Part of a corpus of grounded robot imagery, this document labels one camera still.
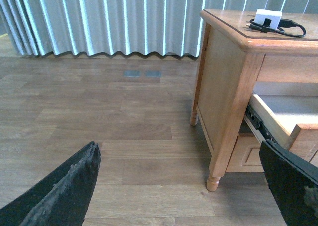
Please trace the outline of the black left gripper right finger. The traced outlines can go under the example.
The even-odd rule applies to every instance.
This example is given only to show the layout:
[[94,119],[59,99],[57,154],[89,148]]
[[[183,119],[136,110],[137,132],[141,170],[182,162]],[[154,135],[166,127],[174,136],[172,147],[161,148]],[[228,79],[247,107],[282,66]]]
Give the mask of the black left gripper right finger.
[[289,226],[318,224],[318,168],[265,140],[259,156],[269,189]]

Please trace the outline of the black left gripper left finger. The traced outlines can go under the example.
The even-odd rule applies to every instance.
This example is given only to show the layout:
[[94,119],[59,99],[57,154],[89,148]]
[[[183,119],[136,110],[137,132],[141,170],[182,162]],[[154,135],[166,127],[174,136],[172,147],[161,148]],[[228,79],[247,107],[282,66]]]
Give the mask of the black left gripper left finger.
[[95,190],[101,163],[90,142],[24,194],[0,210],[2,226],[80,226]]

